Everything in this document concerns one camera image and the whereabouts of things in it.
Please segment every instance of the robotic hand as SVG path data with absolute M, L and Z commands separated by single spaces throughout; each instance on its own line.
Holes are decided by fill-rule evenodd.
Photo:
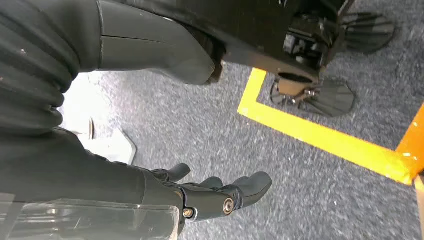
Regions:
M 249 207 L 257 203 L 273 183 L 267 173 L 257 172 L 251 177 L 241 177 L 227 186 L 218 177 L 210 177 L 200 184 L 175 184 L 190 171 L 186 164 L 179 164 L 170 170 L 151 171 L 165 186 L 181 190 L 184 200 L 183 216 L 190 222 L 225 217 L 235 210 Z

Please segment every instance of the transparent plastic part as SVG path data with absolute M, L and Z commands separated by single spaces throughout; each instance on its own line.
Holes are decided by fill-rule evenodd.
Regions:
M 18 203 L 10 198 L 0 193 L 0 240 L 176 240 L 178 237 L 180 211 L 175 206 L 70 199 Z

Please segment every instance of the mechanical part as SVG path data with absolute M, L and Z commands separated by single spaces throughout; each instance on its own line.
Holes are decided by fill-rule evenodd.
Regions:
M 372 53 L 393 38 L 395 25 L 381 14 L 362 12 L 348 14 L 343 19 L 345 45 L 349 50 Z
M 303 88 L 297 95 L 284 94 L 286 79 L 277 79 L 271 88 L 271 101 L 280 106 L 293 106 L 300 110 L 327 117 L 338 117 L 352 109 L 355 96 L 346 84 L 324 81 L 323 85 Z
M 234 210 L 234 201 L 231 198 L 227 198 L 222 206 L 222 210 L 226 215 L 230 215 Z
M 182 215 L 184 216 L 184 218 L 189 219 L 191 217 L 193 217 L 194 211 L 193 209 L 190 208 L 184 208 L 184 210 L 182 210 Z

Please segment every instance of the floor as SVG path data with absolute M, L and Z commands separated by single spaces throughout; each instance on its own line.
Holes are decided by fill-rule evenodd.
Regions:
M 394 150 L 424 102 L 424 1 L 358 0 L 354 9 L 389 16 L 397 31 L 387 48 L 340 53 L 323 73 L 354 90 L 352 113 L 293 113 Z M 83 121 L 93 119 L 96 138 L 122 129 L 137 146 L 135 165 L 186 163 L 192 168 L 187 182 L 217 176 L 229 184 L 257 171 L 271 175 L 273 186 L 261 202 L 227 218 L 187 224 L 183 240 L 421 238 L 413 187 L 239 115 L 250 72 L 225 63 L 221 81 L 209 86 L 149 71 L 81 74 L 66 96 L 65 123 L 78 112 Z M 267 78 L 258 101 L 273 106 L 273 78 Z

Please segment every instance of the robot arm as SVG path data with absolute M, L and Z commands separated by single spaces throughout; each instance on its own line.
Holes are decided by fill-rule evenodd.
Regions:
M 0 6 L 0 33 L 0 192 L 15 202 L 175 206 L 181 232 L 186 219 L 228 216 L 270 188 L 264 172 L 228 186 L 216 177 L 177 184 L 188 166 L 149 171 L 109 162 L 57 128 L 56 108 L 80 72 L 154 68 L 185 83 L 208 81 L 214 61 L 181 25 L 103 0 L 14 0 Z

